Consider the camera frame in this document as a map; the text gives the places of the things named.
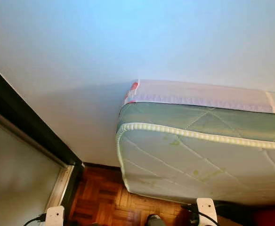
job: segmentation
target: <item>baseboard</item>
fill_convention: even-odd
[[[84,162],[84,165],[85,166],[90,166],[90,167],[97,167],[97,168],[108,169],[108,170],[121,171],[121,168],[117,167],[117,166],[106,166],[106,165],[95,164],[95,163],[90,163],[90,162]]]

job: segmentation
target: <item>green mattress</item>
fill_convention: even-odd
[[[176,202],[275,204],[275,114],[129,103],[116,136],[130,192]]]

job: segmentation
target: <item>wooden floor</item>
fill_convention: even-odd
[[[87,226],[144,226],[149,214],[158,214],[168,226],[187,226],[189,214],[180,204],[129,193],[119,170],[86,167],[69,222]]]

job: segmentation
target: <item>door frame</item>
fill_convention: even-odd
[[[61,201],[61,205],[65,208],[65,220],[67,220],[79,180],[83,174],[84,164],[1,75],[0,115],[7,120],[6,123],[10,123],[12,127],[19,130],[18,132],[26,135],[40,149],[46,150],[61,165],[73,166]]]

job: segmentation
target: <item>red object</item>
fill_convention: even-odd
[[[254,218],[258,226],[275,226],[275,208],[258,211]]]
[[[135,90],[138,87],[138,83],[134,82],[130,88],[130,90]]]

